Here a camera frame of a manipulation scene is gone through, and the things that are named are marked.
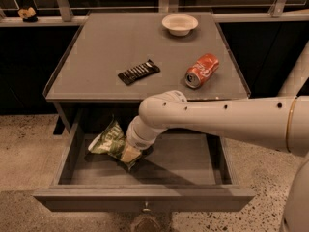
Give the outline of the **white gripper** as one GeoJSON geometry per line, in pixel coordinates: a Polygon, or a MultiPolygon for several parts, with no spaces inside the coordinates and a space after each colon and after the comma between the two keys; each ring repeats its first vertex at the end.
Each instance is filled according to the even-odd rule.
{"type": "Polygon", "coordinates": [[[139,116],[136,116],[127,128],[126,138],[128,143],[125,144],[122,151],[121,161],[130,163],[138,159],[141,156],[140,150],[151,147],[160,134],[161,129],[151,128],[139,116]]]}

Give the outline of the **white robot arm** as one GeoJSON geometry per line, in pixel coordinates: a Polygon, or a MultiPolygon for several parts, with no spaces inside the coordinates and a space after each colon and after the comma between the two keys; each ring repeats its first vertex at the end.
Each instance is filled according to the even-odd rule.
{"type": "Polygon", "coordinates": [[[297,92],[309,79],[309,43],[274,98],[189,102],[169,91],[144,99],[128,126],[128,143],[147,149],[173,128],[189,129],[304,157],[295,173],[280,232],[309,231],[309,97],[297,92]]]}

